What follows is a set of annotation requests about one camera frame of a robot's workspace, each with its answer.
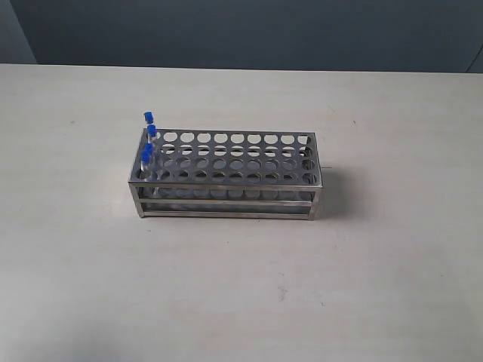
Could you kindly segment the blue-capped test tube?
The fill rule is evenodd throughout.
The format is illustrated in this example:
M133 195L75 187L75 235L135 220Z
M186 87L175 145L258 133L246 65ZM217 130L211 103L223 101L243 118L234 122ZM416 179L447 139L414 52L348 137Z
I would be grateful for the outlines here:
M147 143L144 146L144 150L146 154L149 155L149 163L152 164L154 162L154 145L152 143Z
M149 151L142 151L140 155L140 179L148 179L151 176L151 154Z
M155 130L155 125L154 125L154 117L151 112L144 112L144 119L147 124L146 129L151 132L152 130Z
M156 126L154 124L149 124L147 126L147 134L148 134L148 143L150 144L151 148L151 160L152 165L155 165L158 162L158 134L156 130Z

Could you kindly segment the stainless steel test tube rack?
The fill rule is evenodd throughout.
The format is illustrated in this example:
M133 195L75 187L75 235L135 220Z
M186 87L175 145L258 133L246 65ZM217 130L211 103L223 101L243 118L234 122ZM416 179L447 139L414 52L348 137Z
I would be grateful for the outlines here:
M314 220L323 179L314 133L156 128L158 162L128 178L141 217Z

